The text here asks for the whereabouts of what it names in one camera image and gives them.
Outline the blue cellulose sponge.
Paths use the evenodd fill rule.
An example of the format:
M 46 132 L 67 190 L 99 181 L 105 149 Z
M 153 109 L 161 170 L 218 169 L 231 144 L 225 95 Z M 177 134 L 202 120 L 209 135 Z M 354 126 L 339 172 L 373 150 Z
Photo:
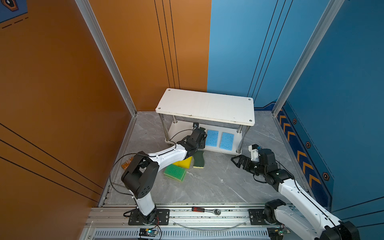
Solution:
M 221 142 L 220 142 L 220 149 L 226 150 L 226 151 L 232 151 L 234 138 L 235 138 L 234 134 L 223 132 Z
M 216 130 L 207 130 L 206 146 L 217 147 L 219 132 Z

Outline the green yellow wavy sponge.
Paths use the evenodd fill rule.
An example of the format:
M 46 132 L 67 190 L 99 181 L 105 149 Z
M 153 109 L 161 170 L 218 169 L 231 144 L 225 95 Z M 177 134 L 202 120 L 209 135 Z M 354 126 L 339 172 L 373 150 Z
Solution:
M 197 151 L 194 155 L 194 168 L 203 169 L 205 166 L 204 151 Z

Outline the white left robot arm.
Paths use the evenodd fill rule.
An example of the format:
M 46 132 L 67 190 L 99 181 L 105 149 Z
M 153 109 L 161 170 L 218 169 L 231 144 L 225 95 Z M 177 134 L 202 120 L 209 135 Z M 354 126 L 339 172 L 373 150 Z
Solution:
M 147 221 L 152 221 L 156 214 L 151 189 L 158 172 L 192 157 L 201 148 L 206 137 L 205 130 L 194 128 L 190 135 L 175 143 L 173 147 L 152 154 L 143 151 L 134 154 L 133 160 L 121 176 L 121 181 L 133 194 L 139 214 Z

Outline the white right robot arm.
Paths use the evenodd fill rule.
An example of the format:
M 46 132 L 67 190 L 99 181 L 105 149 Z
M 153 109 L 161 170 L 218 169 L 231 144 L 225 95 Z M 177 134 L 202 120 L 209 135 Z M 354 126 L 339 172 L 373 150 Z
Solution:
M 303 240 L 359 240 L 358 228 L 351 222 L 343 222 L 311 197 L 295 177 L 279 161 L 270 149 L 251 147 L 251 157 L 235 156 L 231 161 L 253 176 L 264 177 L 264 182 L 288 199 L 300 212 L 296 214 L 280 199 L 265 204 L 265 221 L 282 224 Z

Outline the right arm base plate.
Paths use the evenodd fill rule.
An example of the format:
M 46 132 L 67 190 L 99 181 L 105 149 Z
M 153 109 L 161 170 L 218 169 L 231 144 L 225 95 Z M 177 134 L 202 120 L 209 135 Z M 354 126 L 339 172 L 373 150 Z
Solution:
M 266 216 L 264 214 L 264 209 L 249 209 L 249 219 L 252 226 L 256 225 L 269 225 L 266 222 Z

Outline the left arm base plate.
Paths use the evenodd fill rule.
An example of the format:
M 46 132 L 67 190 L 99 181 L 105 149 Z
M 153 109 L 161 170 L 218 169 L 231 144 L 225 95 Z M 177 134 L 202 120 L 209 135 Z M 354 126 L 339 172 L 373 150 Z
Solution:
M 144 216 L 139 209 L 130 213 L 129 226 L 159 225 L 167 226 L 170 219 L 169 209 L 154 209 L 148 216 Z

